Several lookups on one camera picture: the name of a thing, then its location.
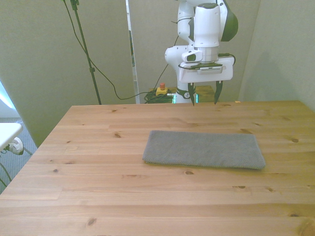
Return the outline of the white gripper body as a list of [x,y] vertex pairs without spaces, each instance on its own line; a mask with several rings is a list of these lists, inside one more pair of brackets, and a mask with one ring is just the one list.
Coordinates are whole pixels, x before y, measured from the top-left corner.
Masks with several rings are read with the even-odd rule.
[[181,83],[200,83],[231,80],[233,77],[234,57],[219,57],[212,63],[182,62],[178,80]]

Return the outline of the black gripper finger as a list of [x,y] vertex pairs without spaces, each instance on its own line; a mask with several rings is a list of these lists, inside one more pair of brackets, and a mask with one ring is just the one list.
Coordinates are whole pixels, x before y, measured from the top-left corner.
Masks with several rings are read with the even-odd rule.
[[223,81],[216,81],[216,91],[214,94],[214,104],[217,104],[223,87]]
[[189,97],[191,99],[191,102],[193,105],[195,105],[195,85],[194,83],[188,83],[188,92],[189,92]]

